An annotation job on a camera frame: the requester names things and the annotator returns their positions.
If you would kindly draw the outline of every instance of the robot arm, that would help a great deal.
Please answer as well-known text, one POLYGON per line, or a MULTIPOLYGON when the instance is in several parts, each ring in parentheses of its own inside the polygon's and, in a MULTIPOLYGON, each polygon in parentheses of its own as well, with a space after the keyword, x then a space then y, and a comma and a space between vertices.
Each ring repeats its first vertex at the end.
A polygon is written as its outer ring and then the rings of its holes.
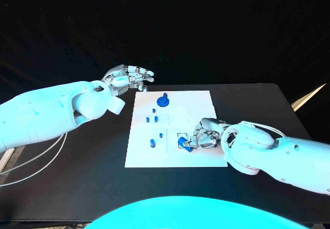
POLYGON ((239 172, 256 175, 264 170, 278 181, 330 195, 330 145, 285 137, 265 125, 245 121, 230 125, 203 118, 183 146, 210 148, 216 144, 222 146, 223 159, 239 172), (282 137, 274 139, 256 126, 282 137))
POLYGON ((0 152, 60 136, 107 110, 118 115, 125 102, 115 96, 128 88, 147 92, 143 80, 153 82, 153 75, 140 67, 120 65, 99 81, 58 85, 16 96, 0 105, 0 152))

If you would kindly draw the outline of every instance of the blue object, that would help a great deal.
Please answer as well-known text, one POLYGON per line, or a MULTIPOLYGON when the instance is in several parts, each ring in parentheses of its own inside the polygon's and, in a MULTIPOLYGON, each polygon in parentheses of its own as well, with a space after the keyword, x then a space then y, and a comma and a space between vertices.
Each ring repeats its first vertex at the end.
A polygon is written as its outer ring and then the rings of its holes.
POLYGON ((153 139, 150 140, 150 146, 151 146, 151 148, 156 147, 156 143, 154 143, 154 140, 153 139))
POLYGON ((166 106, 169 105, 169 103, 170 103, 170 100, 169 100, 169 98, 167 98, 167 94, 164 93, 163 97, 160 97, 160 98, 157 99, 157 105, 158 105, 160 107, 166 107, 166 106))
POLYGON ((95 220, 88 228, 307 229, 288 219, 242 204, 181 196, 131 203, 95 220))
POLYGON ((180 137, 179 138, 179 141, 177 141, 177 144, 186 149, 186 151, 190 153, 193 151, 193 148, 192 147, 186 147, 183 146, 183 142, 186 142, 187 139, 184 137, 180 137))

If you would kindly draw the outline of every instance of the black table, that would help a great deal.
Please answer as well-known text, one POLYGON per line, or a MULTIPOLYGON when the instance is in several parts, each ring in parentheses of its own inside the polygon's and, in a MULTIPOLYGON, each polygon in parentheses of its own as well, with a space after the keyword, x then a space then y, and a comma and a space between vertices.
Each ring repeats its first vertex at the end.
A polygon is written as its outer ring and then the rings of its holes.
MULTIPOLYGON (((310 139, 279 88, 274 84, 150 86, 150 91, 209 90, 218 118, 251 121, 310 139)), ((228 200, 294 220, 330 222, 330 196, 278 182, 262 171, 249 176, 223 168, 124 168, 135 91, 121 99, 120 115, 109 112, 68 134, 49 167, 24 182, 0 190, 0 219, 16 221, 92 221, 118 207, 163 196, 228 200)), ((26 146, 19 163, 55 142, 26 146)), ((59 145, 30 165, 13 171, 11 182, 49 162, 59 145)))

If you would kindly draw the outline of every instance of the black curtain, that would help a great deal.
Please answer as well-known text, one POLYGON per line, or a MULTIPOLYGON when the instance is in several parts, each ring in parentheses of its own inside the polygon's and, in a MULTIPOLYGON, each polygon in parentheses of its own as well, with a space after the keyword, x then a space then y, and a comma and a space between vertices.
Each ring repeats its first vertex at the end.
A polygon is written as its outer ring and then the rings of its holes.
POLYGON ((277 83, 291 102, 327 81, 316 0, 3 0, 0 21, 0 103, 122 63, 153 70, 154 84, 277 83))

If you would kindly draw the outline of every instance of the robotic hand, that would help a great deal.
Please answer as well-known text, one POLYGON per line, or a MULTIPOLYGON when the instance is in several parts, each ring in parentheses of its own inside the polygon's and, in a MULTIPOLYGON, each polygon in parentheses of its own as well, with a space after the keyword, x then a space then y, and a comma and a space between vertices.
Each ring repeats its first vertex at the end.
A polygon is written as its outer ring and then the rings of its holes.
POLYGON ((267 125, 245 121, 230 125, 203 118, 183 146, 207 149, 218 144, 223 159, 239 172, 256 175, 264 170, 278 181, 330 195, 330 145, 287 137, 267 125), (256 126, 282 137, 274 139, 256 126))
POLYGON ((118 115, 125 102, 115 96, 128 88, 147 92, 143 80, 153 82, 153 76, 147 69, 122 64, 99 81, 79 81, 16 96, 0 105, 0 152, 60 136, 107 110, 118 115))

